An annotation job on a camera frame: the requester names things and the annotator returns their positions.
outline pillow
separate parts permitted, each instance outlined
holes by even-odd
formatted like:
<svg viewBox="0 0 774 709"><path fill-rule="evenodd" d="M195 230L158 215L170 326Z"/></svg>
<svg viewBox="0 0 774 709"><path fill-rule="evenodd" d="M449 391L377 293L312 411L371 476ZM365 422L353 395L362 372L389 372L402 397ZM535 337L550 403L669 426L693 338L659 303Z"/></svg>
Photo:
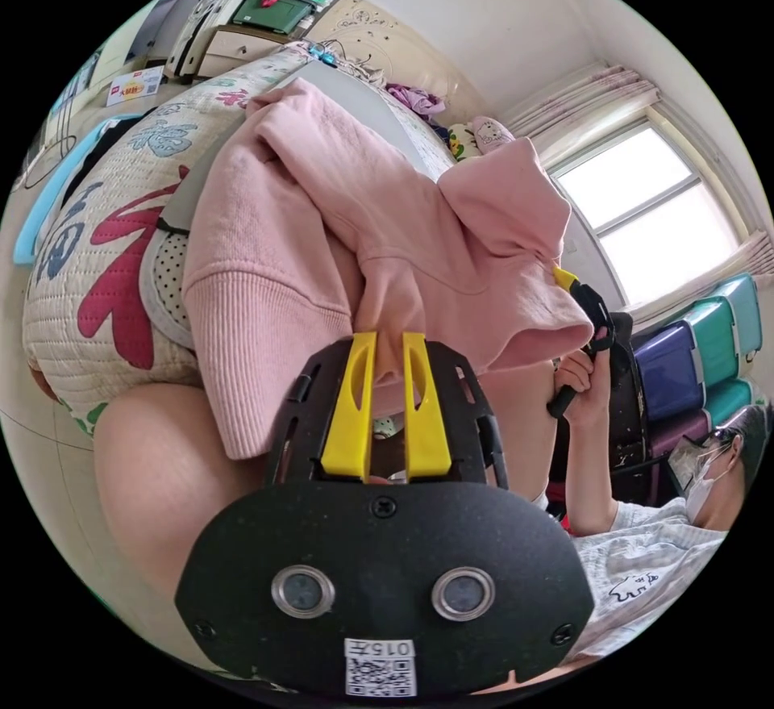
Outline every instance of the pillow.
<svg viewBox="0 0 774 709"><path fill-rule="evenodd" d="M470 123L455 123L449 127L449 149L455 161L481 156Z"/></svg>
<svg viewBox="0 0 774 709"><path fill-rule="evenodd" d="M483 155L514 141L514 135L494 118L473 118L472 128L476 144Z"/></svg>

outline window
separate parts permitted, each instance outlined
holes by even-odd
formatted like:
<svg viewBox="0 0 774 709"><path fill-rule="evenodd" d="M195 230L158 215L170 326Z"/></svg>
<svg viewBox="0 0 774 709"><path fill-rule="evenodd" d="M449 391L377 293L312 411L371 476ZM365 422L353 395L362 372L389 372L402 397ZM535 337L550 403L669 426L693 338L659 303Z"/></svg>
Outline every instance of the window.
<svg viewBox="0 0 774 709"><path fill-rule="evenodd" d="M714 192L648 120L551 176L593 234L627 304L663 297L740 244Z"/></svg>

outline yellow clamp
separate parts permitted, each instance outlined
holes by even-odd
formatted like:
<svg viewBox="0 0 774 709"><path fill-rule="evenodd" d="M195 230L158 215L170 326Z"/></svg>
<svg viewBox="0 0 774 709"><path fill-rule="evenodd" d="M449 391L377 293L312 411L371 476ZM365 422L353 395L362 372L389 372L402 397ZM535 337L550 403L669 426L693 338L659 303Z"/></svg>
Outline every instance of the yellow clamp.
<svg viewBox="0 0 774 709"><path fill-rule="evenodd" d="M356 333L320 459L328 475L368 480L371 468L372 392L377 334ZM406 384L406 477L441 478L452 468L425 336L403 333ZM414 388L419 400L414 401Z"/></svg>
<svg viewBox="0 0 774 709"><path fill-rule="evenodd" d="M578 277L561 268L554 268L554 281L567 292L571 292L572 285L578 282Z"/></svg>

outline curtain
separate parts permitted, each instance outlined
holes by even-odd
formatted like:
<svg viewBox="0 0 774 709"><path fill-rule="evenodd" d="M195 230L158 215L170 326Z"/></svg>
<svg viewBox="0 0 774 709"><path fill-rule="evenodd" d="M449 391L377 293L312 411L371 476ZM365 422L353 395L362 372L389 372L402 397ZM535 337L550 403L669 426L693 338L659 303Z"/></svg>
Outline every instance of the curtain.
<svg viewBox="0 0 774 709"><path fill-rule="evenodd" d="M585 77L512 119L514 136L532 140L544 167L609 134L660 100L659 90L636 72L612 66Z"/></svg>
<svg viewBox="0 0 774 709"><path fill-rule="evenodd" d="M635 333L645 332L672 321L718 284L740 273L751 274L758 291L774 286L774 245L768 233L756 231L726 261L668 295L622 310L634 319Z"/></svg>

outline camera lens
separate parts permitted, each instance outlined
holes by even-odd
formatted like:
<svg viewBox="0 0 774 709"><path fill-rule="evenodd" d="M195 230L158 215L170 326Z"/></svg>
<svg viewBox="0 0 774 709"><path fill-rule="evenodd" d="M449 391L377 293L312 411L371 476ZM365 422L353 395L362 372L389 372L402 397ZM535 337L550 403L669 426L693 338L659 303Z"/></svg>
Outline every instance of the camera lens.
<svg viewBox="0 0 774 709"><path fill-rule="evenodd" d="M480 618L493 601L494 580L483 569L452 569L433 586L433 608L447 620L464 622Z"/></svg>
<svg viewBox="0 0 774 709"><path fill-rule="evenodd" d="M333 606L333 583L311 566L289 566L272 582L274 603L294 618L317 618Z"/></svg>

